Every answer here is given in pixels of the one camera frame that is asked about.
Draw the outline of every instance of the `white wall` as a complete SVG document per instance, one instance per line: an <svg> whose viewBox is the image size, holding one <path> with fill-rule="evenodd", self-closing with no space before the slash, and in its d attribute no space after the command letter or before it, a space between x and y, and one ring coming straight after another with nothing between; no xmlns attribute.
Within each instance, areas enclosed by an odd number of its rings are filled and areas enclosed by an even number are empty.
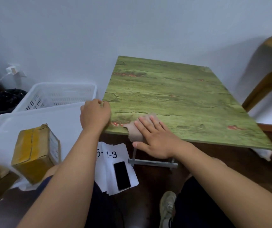
<svg viewBox="0 0 272 228"><path fill-rule="evenodd" d="M0 78L17 63L28 77L6 88L92 81L102 98L126 55L209 66L242 103L272 70L270 55L248 65L271 35L272 0L0 0ZM270 102L250 115L272 124Z"/></svg>

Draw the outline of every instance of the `hand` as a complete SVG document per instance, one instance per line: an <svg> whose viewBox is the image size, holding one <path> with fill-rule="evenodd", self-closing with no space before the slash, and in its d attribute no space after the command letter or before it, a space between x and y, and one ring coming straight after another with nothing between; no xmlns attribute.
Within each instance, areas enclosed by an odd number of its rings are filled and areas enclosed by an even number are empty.
<svg viewBox="0 0 272 228"><path fill-rule="evenodd" d="M80 122L83 130L96 130L101 133L111 117L111 108L107 101L99 99L86 101L81 106Z"/></svg>
<svg viewBox="0 0 272 228"><path fill-rule="evenodd" d="M157 122L153 116L151 116L150 119L154 125L142 117L139 118L140 122L134 122L148 144L133 142L133 146L155 158L166 159L173 157L177 147L186 142L180 140L180 138L173 134L163 122Z"/></svg>

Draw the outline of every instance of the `forearm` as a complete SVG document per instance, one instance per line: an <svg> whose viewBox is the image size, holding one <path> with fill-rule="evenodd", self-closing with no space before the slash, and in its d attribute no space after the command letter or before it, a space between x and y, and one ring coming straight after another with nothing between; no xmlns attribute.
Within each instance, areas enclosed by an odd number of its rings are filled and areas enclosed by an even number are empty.
<svg viewBox="0 0 272 228"><path fill-rule="evenodd" d="M94 184L100 132L82 131L20 227L84 227Z"/></svg>
<svg viewBox="0 0 272 228"><path fill-rule="evenodd" d="M175 152L236 227L272 227L272 194L184 142Z"/></svg>

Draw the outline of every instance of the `shoe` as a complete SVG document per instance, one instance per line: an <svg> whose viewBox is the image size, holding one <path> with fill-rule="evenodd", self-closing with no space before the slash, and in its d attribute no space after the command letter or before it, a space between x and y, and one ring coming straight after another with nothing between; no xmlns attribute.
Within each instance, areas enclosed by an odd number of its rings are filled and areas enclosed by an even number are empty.
<svg viewBox="0 0 272 228"><path fill-rule="evenodd" d="M159 204L159 211L160 211L159 228L162 228L163 221L165 219L172 218L172 211L173 211L175 200L176 200L176 194L174 192L167 191L163 194Z"/></svg>

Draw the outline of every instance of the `white plastic basket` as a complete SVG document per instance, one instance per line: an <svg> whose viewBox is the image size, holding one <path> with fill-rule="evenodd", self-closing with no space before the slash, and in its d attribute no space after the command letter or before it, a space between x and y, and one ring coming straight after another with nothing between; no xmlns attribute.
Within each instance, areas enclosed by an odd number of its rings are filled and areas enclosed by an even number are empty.
<svg viewBox="0 0 272 228"><path fill-rule="evenodd" d="M85 102L96 98L94 84L41 82L35 84L13 112Z"/></svg>

